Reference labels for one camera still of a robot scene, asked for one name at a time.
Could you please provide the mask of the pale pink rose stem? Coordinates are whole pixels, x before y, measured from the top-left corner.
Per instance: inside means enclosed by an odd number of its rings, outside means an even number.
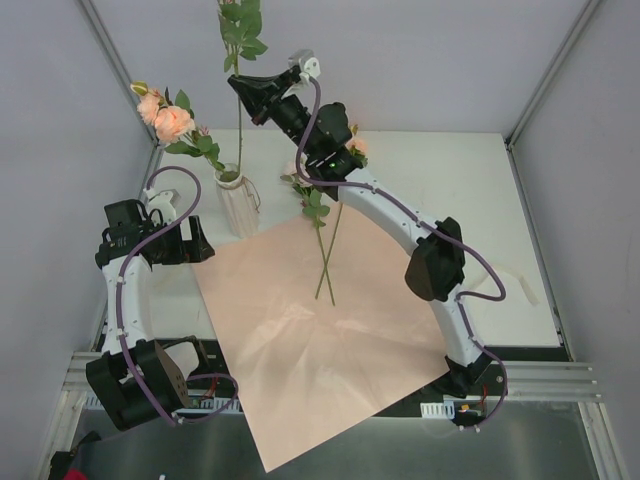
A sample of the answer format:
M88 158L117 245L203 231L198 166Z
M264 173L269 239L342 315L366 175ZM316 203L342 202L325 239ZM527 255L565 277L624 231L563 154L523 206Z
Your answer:
M335 294L329 273L329 253L322 236L322 229L327 226L325 219L330 213L330 207L323 203L320 190L299 175L295 162L291 162L284 168L280 179L299 197L302 215L311 223L316 234L322 259L322 272L316 287L315 298L319 298L322 287L326 286L331 304L335 306Z

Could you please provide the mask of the orange rose stem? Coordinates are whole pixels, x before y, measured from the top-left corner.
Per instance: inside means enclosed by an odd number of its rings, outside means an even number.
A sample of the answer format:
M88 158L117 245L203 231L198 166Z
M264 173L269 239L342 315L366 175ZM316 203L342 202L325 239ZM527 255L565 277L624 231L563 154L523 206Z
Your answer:
M368 157L367 157L368 145L366 141L359 136L359 125L357 123L354 123L349 126L349 129L351 131L352 138L346 144L347 149L349 150L350 153L354 154L357 158L359 158L362 161L362 164L364 166L366 166L368 164ZM342 202L339 202L338 213L337 213L336 221L333 227L329 247L323 254L323 270L320 275L320 279L318 281L316 291L314 294L314 298L318 300L321 290L323 288L323 285L326 284L329 290L329 296L330 296L332 305L335 305L335 297L333 293L333 287L330 285L329 263L332 258L333 250L335 248L337 235L338 235L338 231L339 231L339 227L340 227L340 223L343 215L343 210L344 210L344 204Z
M261 40L263 21L258 0L218 1L218 21L226 52L224 71L233 77L240 75L240 61L256 61L268 46Z
M222 182L239 178L237 167L220 160L220 146L208 128L196 124L190 99L183 90L172 98L168 88L161 91L143 81L132 82L129 88L138 98L136 110L141 120L152 128L166 153L204 158Z

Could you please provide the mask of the pink wrapping paper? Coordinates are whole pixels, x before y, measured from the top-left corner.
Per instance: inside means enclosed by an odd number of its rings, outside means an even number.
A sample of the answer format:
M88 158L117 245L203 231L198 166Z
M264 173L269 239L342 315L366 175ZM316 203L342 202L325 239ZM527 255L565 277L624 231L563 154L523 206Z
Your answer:
M316 234L295 217L221 246L194 273L259 457L273 471L445 373L405 251L345 208L323 286Z

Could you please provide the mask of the cream printed ribbon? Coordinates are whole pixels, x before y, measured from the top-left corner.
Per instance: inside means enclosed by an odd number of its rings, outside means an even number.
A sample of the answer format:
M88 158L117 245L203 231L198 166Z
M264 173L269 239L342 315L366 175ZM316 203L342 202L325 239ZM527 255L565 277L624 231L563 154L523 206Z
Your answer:
M504 284L507 292L510 292L510 285L516 285L516 290L524 296L531 306L537 306L540 303L538 295L530 286L525 275L502 266L496 267L496 274ZM473 291L488 294L490 289L495 287L495 282L488 273L482 273L473 278L469 282L468 287Z

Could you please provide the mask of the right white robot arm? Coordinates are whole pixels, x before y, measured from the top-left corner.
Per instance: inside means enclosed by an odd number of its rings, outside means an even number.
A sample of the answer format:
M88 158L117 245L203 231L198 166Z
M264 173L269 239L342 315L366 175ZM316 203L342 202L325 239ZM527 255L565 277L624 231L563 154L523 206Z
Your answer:
M464 279L459 224L451 218L432 224L383 193L378 181L351 153L346 108L339 102L307 109L288 95L300 76L291 69L279 76L231 76L228 83L256 125L273 121L306 157L296 168L301 177L330 198L366 216L409 255L405 273L409 289L427 301L445 339L448 372L434 386L458 398L473 394L486 381L484 368L469 342L454 302Z

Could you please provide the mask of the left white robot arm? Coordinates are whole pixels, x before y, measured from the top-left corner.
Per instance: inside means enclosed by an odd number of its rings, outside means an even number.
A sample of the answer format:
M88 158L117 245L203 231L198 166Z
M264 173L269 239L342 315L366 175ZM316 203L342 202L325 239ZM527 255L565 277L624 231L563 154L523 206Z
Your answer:
M204 387L211 365L202 342L187 336L162 344L153 335L150 277L156 265L201 263L215 251L198 216L183 239L160 209L129 199L104 208L108 226L95 255L108 293L101 355L86 378L114 426L127 431L162 417L173 421L189 403L188 388Z

